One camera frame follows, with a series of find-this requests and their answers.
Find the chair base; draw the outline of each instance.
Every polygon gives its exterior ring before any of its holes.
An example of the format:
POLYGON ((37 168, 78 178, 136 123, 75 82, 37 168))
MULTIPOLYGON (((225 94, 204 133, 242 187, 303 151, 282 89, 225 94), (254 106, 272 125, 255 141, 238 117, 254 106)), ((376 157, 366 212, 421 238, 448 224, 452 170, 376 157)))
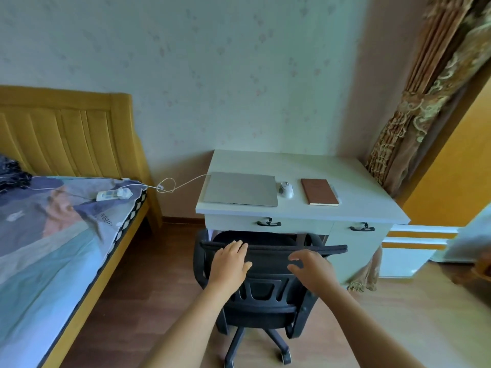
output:
MULTIPOLYGON (((290 354, 290 347, 286 344, 286 342, 281 338, 279 333, 275 329, 264 329, 266 334, 270 336, 270 338, 274 341, 276 346, 280 349, 280 360, 284 365, 290 364, 292 362, 292 356, 290 354)), ((227 355, 225 356, 224 367, 225 368, 234 368, 234 358, 237 354, 237 350, 239 349, 239 345, 242 342, 244 334, 246 333, 246 329, 244 327, 238 327, 237 332, 235 332, 234 338, 232 339, 232 343, 228 348, 227 355)))

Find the yellow wooden headboard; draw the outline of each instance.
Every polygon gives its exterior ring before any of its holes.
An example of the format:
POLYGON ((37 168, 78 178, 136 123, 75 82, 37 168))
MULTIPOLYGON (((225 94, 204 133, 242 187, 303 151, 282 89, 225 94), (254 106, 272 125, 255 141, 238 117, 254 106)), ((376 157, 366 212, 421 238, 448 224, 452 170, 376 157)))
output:
MULTIPOLYGON (((153 185, 129 94, 0 86, 0 153, 34 175, 153 185)), ((151 224, 160 226, 156 192, 149 189, 148 196, 151 224)))

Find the chair caster wheel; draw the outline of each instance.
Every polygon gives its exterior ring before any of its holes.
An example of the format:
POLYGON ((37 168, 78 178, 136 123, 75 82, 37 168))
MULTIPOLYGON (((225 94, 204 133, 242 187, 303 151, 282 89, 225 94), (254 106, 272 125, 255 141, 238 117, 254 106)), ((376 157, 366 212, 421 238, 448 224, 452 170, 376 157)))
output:
POLYGON ((287 365, 292 362, 292 356, 289 351, 286 353, 281 353, 281 362, 283 365, 287 365))

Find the patterned curtain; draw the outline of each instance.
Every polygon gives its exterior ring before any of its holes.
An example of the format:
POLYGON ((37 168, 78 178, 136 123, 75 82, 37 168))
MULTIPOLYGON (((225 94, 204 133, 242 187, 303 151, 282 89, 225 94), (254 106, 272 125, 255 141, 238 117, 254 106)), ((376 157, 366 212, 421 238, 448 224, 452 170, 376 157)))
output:
POLYGON ((429 0, 401 102, 366 164, 391 196, 442 106, 490 56, 489 0, 429 0))

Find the person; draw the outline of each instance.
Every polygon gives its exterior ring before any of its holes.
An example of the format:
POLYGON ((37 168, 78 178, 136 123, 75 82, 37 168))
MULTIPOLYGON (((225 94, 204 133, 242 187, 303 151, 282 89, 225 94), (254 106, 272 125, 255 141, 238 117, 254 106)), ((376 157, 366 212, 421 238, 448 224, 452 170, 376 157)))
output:
MULTIPOLYGON (((218 313, 253 266, 244 262, 247 249, 247 243, 233 241, 215 253, 206 288, 167 330, 140 368, 201 365, 218 313)), ((361 368, 424 368, 341 287, 329 261, 309 249, 292 253, 289 260, 302 261, 303 268, 289 264, 288 270, 331 309, 361 368)))

